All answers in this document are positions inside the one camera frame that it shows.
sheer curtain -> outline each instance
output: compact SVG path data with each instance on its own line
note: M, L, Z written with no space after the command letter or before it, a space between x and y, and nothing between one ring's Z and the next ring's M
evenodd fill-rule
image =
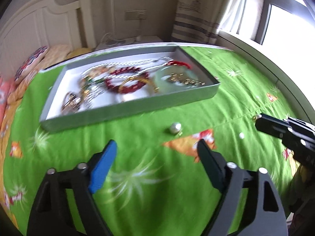
M172 40L215 44L233 0L178 0Z

wall socket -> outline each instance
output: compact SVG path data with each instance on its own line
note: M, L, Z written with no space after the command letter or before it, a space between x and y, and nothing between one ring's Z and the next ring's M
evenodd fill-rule
M125 20L146 19L146 10L125 11Z

beige wall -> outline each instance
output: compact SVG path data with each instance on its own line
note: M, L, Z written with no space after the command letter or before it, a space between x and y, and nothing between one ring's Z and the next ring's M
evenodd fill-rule
M3 17L0 19L0 29L5 22L26 2L30 0L12 0ZM60 5L76 0L56 0ZM91 0L92 15L96 41L103 34L112 32L110 0ZM147 20L143 21L143 35L157 35L168 41L171 36L176 12L177 0L114 0L116 15L116 37L128 38L136 36L138 21L125 21L126 10L147 10Z

white headboard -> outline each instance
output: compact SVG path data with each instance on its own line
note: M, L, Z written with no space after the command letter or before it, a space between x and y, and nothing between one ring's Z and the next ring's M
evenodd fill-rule
M96 47L90 0L62 6L55 0L31 0L0 31L0 72L4 78L12 77L41 46L69 44L74 50L82 43Z

green fabric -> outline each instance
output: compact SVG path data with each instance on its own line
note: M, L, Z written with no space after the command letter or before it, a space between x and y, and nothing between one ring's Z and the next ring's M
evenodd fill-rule
M162 146L175 138L166 129L176 121L183 126L182 137L213 129L217 152L241 168L267 168L284 196L292 179L289 163L282 156L284 146L280 140L257 132L252 121L253 115L261 112L281 119L288 113L295 116L282 93L232 51L184 50L219 78L221 85L213 98L54 134L40 129L39 116L62 68L37 74L16 112L4 162L8 194L19 187L27 191L22 201L10 206L24 235L45 172L51 167L72 169L100 152L110 139L118 144L117 158L94 199L113 234L200 235L220 194L211 186L201 162L194 163L193 157ZM278 99L270 102L267 93ZM20 142L23 158L9 156L12 141ZM244 191L230 232L240 222L245 196ZM68 198L76 227L84 231L70 191Z

